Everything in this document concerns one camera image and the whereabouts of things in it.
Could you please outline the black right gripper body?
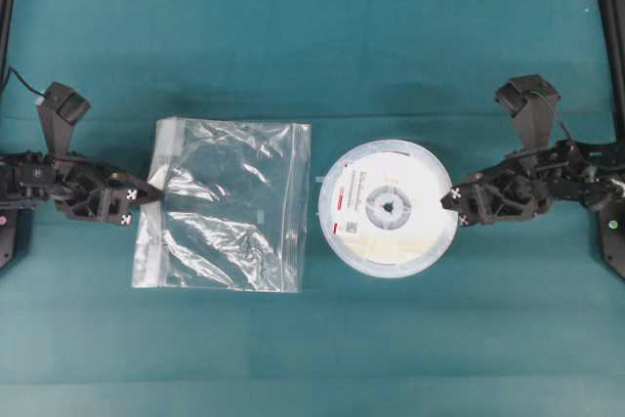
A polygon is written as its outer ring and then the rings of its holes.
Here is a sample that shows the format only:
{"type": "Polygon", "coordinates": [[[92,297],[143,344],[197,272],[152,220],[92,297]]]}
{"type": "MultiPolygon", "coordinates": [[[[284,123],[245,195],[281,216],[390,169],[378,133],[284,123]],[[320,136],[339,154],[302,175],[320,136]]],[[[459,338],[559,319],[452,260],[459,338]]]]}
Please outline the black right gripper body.
{"type": "Polygon", "coordinates": [[[510,153],[500,163],[473,175],[473,216],[476,224],[524,222],[551,210],[549,170],[553,148],[539,147],[510,153]]]}

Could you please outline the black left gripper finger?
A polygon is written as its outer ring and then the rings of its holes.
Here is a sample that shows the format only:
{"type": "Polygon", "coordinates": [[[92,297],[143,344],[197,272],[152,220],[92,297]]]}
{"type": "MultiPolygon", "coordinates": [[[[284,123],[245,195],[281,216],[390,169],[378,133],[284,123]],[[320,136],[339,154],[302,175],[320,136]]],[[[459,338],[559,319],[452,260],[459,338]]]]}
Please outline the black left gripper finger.
{"type": "Polygon", "coordinates": [[[156,202],[163,198],[161,189],[130,173],[111,173],[108,182],[130,202],[156,202]]]}
{"type": "Polygon", "coordinates": [[[134,201],[133,189],[105,189],[100,201],[100,221],[129,226],[133,221],[130,206],[134,201]]]}

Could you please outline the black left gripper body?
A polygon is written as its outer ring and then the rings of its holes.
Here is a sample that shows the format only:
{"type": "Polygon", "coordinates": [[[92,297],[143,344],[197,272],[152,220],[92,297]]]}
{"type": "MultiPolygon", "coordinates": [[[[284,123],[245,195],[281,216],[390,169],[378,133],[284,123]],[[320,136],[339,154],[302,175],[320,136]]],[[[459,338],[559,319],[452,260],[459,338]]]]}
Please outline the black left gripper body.
{"type": "Polygon", "coordinates": [[[55,179],[48,196],[73,220],[118,220],[120,170],[113,165],[70,153],[51,160],[55,179]]]}

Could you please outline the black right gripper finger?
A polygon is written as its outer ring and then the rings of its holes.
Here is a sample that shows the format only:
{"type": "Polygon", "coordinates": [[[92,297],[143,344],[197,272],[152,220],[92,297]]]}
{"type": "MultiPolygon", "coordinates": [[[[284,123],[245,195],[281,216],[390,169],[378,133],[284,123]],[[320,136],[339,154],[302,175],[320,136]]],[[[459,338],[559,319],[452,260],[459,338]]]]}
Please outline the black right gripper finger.
{"type": "Polygon", "coordinates": [[[452,186],[440,203],[446,210],[478,211],[481,189],[482,183],[478,180],[465,180],[452,186]]]}
{"type": "Polygon", "coordinates": [[[479,208],[477,205],[455,205],[452,210],[458,214],[461,227],[471,227],[480,224],[479,208]]]}

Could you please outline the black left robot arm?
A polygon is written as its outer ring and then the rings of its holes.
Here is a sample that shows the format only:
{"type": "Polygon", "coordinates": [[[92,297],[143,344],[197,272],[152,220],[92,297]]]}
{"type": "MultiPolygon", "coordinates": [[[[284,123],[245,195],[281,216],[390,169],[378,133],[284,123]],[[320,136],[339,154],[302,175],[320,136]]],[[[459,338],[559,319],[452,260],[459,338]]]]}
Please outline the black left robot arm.
{"type": "Polygon", "coordinates": [[[163,191],[111,164],[71,152],[1,155],[1,266],[15,257],[20,213],[52,201],[70,220],[129,226],[163,191]]]}

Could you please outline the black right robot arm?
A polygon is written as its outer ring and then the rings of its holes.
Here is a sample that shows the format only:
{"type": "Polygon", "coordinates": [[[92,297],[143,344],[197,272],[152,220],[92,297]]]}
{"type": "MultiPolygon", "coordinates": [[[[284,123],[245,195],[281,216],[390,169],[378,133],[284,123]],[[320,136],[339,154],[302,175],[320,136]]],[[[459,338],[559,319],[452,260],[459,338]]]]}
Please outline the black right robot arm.
{"type": "Polygon", "coordinates": [[[556,201],[596,213],[604,263],[624,276],[624,143],[562,140],[551,147],[508,154],[476,171],[441,198],[462,227],[525,222],[549,212],[556,201]]]}

